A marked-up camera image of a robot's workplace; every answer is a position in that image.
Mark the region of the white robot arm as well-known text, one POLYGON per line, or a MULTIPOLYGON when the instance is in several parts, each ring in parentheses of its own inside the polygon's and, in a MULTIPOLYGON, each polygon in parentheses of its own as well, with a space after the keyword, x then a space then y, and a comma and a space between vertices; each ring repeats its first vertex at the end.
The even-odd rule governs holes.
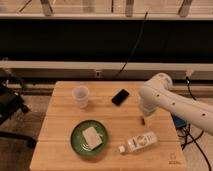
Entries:
POLYGON ((171 92, 173 82, 166 73, 158 73, 139 87, 140 109, 150 116, 157 107, 194 124, 213 135, 213 106, 171 92))

